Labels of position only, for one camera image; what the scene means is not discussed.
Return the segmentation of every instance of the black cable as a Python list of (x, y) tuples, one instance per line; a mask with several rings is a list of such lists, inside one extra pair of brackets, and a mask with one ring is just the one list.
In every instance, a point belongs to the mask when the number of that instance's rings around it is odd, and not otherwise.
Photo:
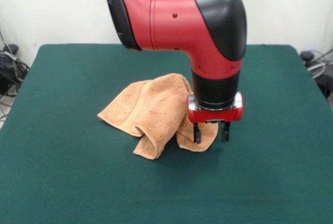
[(6, 104), (6, 103), (3, 103), (3, 102), (0, 102), (0, 104), (4, 105), (4, 106), (6, 106), (6, 107), (11, 107), (11, 105)]
[(2, 120), (3, 118), (6, 118), (7, 116), (8, 116), (8, 114), (1, 116), (0, 120)]

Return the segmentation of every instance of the electrical cord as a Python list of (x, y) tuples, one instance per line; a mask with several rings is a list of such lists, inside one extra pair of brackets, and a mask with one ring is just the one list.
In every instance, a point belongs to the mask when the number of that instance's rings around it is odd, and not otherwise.
[(316, 79), (316, 78), (320, 77), (326, 71), (326, 67), (328, 65), (333, 65), (333, 61), (331, 61), (331, 62), (321, 62), (320, 64), (313, 65), (313, 66), (308, 68), (308, 71), (310, 72), (312, 70), (315, 70), (315, 69), (318, 69), (318, 68), (322, 67), (321, 71), (319, 71), (317, 74), (312, 75), (312, 78)]
[(326, 52), (324, 55), (320, 55), (320, 56), (314, 58), (313, 60), (311, 60), (311, 61), (310, 61), (310, 64), (313, 64), (313, 63), (315, 63), (316, 61), (321, 60), (322, 58), (328, 56), (328, 55), (331, 54), (332, 52), (333, 52), (333, 48), (330, 49), (328, 52)]
[(0, 121), (5, 121), (5, 120), (3, 120), (3, 119), (6, 118), (7, 116), (8, 116), (8, 114), (1, 116), (1, 117), (0, 117)]
[(1, 38), (2, 42), (4, 43), (5, 47), (7, 47), (7, 49), (9, 50), (9, 52), (12, 54), (10, 46), (6, 43), (6, 41), (5, 41), (5, 39), (4, 39), (3, 35), (2, 35), (1, 26), (0, 26), (0, 38)]

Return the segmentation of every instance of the cable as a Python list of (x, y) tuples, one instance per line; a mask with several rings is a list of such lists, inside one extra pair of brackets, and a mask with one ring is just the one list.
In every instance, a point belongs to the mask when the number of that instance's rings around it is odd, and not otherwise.
[(1, 117), (0, 117), (0, 120), (6, 118), (7, 116), (8, 116), (8, 114), (1, 116)]
[(0, 38), (2, 40), (2, 42), (4, 43), (5, 47), (7, 47), (7, 49), (9, 50), (9, 52), (12, 54), (11, 48), (9, 47), (9, 45), (6, 43), (2, 33), (1, 33), (1, 26), (0, 26)]
[(327, 65), (333, 65), (333, 61), (330, 61), (330, 62), (328, 62), (328, 63), (316, 64), (316, 65), (311, 66), (310, 68), (308, 68), (308, 71), (311, 71), (311, 70), (314, 70), (314, 69), (320, 68), (320, 67), (322, 67), (322, 66), (327, 66)]
[(309, 49), (308, 52), (312, 52), (312, 53), (317, 53), (320, 54), (320, 56), (324, 56), (324, 53), (321, 51), (318, 51), (316, 49)]
[(4, 106), (6, 106), (6, 107), (11, 107), (11, 105), (6, 104), (6, 103), (3, 103), (3, 102), (0, 102), (0, 104), (4, 105)]
[(314, 58), (313, 60), (311, 60), (311, 61), (310, 61), (310, 64), (313, 64), (313, 63), (315, 63), (316, 61), (318, 61), (318, 60), (320, 60), (320, 59), (322, 59), (322, 58), (328, 56), (328, 55), (331, 54), (332, 52), (333, 52), (333, 48), (330, 49), (328, 52), (326, 52), (324, 55), (318, 56), (318, 57)]
[(326, 71), (326, 66), (328, 66), (328, 65), (333, 65), (333, 61), (331, 61), (331, 62), (325, 62), (325, 63), (321, 62), (320, 64), (317, 64), (317, 65), (309, 67), (308, 71), (310, 72), (312, 70), (315, 70), (315, 69), (318, 69), (318, 68), (322, 67), (321, 71), (319, 71), (315, 75), (312, 75), (312, 78), (316, 79), (316, 78), (320, 77)]

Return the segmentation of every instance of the green felt tablecloth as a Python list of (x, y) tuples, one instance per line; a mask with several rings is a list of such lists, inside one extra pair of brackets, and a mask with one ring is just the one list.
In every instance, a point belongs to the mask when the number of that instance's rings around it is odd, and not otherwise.
[(205, 153), (155, 161), (96, 114), (178, 52), (41, 47), (0, 132), (0, 223), (333, 223), (333, 114), (290, 46), (249, 46), (242, 121)]

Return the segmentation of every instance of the towel fold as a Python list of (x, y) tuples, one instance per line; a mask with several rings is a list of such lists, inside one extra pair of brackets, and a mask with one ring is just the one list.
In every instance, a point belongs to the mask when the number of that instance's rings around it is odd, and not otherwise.
[(98, 117), (130, 135), (141, 137), (134, 154), (158, 158), (176, 134), (180, 148), (203, 152), (217, 136), (217, 123), (200, 124), (201, 144), (194, 143), (193, 124), (187, 117), (190, 84), (180, 74), (131, 83)]

